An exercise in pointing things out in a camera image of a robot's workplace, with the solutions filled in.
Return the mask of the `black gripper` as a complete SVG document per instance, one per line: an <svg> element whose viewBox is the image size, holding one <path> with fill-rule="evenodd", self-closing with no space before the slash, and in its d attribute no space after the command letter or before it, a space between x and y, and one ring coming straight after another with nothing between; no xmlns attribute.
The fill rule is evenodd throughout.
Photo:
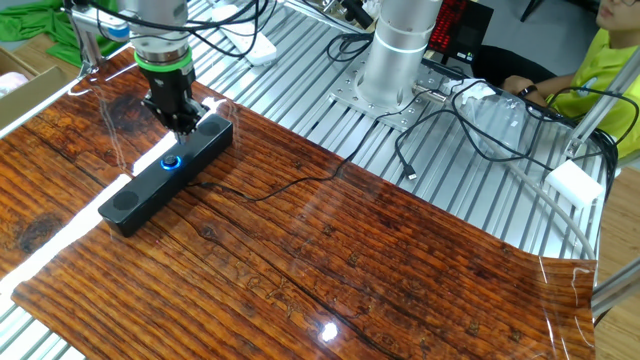
<svg viewBox="0 0 640 360"><path fill-rule="evenodd" d="M193 64L181 67L140 65L140 71L148 81L149 91L141 101L169 130L178 144L185 144L196 130L198 122L209 108L192 97L192 83L195 81ZM161 108L186 108L179 114L165 112Z"/></svg>

